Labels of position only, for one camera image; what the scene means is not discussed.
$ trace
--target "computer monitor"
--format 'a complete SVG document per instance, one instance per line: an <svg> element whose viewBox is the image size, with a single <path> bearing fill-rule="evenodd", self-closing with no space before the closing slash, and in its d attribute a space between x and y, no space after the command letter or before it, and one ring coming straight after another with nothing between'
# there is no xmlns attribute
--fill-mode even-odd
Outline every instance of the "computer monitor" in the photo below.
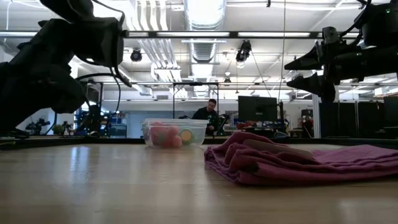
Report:
<svg viewBox="0 0 398 224"><path fill-rule="evenodd" d="M277 98L238 96L240 121L277 121Z"/></svg>
<svg viewBox="0 0 398 224"><path fill-rule="evenodd" d="M398 125L398 97L387 96L384 97L384 119L386 126Z"/></svg>

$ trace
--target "folded towel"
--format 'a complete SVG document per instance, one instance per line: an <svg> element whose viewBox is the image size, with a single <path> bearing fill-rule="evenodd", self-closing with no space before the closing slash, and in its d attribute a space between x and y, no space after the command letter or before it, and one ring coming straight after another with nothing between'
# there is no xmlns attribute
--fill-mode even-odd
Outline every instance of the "folded towel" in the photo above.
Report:
<svg viewBox="0 0 398 224"><path fill-rule="evenodd" d="M208 167L237 184L333 184L398 174L398 151L369 145L312 154L251 133L205 151Z"/></svg>

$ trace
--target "wooden table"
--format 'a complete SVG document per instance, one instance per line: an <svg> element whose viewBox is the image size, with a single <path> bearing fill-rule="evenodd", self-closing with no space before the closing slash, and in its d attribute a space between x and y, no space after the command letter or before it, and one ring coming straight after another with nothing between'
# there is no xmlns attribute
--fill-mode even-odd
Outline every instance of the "wooden table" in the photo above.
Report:
<svg viewBox="0 0 398 224"><path fill-rule="evenodd" d="M0 152L0 223L396 224L398 181L239 187L205 168L200 148L6 151Z"/></svg>

